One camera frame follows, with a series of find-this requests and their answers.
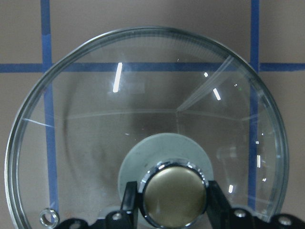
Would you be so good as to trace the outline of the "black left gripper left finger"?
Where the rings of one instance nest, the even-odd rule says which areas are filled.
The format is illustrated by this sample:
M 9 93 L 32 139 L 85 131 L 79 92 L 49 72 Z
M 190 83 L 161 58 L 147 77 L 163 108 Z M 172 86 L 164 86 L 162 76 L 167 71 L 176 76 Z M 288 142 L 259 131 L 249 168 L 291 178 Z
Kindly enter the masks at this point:
M 135 229 L 138 221 L 137 182 L 127 182 L 119 210 L 109 212 L 104 218 L 89 225 L 83 219 L 71 218 L 60 223 L 58 229 Z

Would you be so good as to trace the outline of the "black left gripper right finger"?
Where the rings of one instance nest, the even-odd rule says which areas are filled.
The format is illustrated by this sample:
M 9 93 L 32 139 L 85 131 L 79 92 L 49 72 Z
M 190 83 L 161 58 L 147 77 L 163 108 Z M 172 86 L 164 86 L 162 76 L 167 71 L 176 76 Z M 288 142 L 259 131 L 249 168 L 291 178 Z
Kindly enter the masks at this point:
M 233 208 L 216 181 L 209 181 L 206 212 L 213 229 L 303 229 L 305 222 L 293 215 L 277 214 L 269 222 L 244 208 Z

